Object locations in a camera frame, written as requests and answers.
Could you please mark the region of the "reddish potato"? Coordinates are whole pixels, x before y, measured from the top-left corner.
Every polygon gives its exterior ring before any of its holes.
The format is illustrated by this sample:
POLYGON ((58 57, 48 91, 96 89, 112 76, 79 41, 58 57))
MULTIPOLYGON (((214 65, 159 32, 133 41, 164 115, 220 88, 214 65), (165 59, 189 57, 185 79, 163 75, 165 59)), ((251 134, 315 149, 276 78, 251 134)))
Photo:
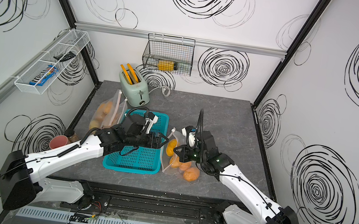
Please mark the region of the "reddish potato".
POLYGON ((183 173, 183 178, 187 182, 193 182, 200 177, 200 170, 196 167, 188 168, 183 173))

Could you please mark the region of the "clear zipper bag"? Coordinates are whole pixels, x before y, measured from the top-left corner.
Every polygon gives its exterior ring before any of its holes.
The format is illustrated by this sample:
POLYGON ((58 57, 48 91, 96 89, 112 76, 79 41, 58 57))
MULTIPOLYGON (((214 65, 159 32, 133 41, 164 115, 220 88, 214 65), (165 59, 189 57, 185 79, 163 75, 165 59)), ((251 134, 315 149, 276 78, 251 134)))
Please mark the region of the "clear zipper bag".
POLYGON ((116 124, 122 94, 121 90, 117 90, 112 98, 99 105, 89 123, 89 129, 109 128, 116 124))

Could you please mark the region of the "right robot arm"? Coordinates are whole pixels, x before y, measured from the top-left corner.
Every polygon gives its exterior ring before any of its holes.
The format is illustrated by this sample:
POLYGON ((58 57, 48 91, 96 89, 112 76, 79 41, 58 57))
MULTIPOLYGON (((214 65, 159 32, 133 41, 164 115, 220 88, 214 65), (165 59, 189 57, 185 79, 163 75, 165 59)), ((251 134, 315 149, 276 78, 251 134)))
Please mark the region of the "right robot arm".
POLYGON ((228 205, 221 213, 226 224, 299 224, 291 207, 282 207, 262 193, 226 154, 221 153, 209 131, 188 126, 174 153, 181 162, 195 162, 207 175, 230 189, 247 208, 228 205))

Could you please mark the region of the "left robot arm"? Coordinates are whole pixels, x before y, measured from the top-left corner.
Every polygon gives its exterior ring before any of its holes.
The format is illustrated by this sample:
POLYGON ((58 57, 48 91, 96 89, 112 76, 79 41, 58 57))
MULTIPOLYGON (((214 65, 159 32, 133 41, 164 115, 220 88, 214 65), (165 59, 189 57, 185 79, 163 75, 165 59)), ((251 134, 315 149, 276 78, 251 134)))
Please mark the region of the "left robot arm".
POLYGON ((0 200, 4 210, 15 210, 37 201, 77 202, 84 195, 79 182, 54 186, 47 177, 77 163, 120 152, 125 147, 161 149, 169 142, 152 132, 155 119, 127 114, 121 124, 92 128, 78 142, 25 155, 9 153, 0 170, 0 200))

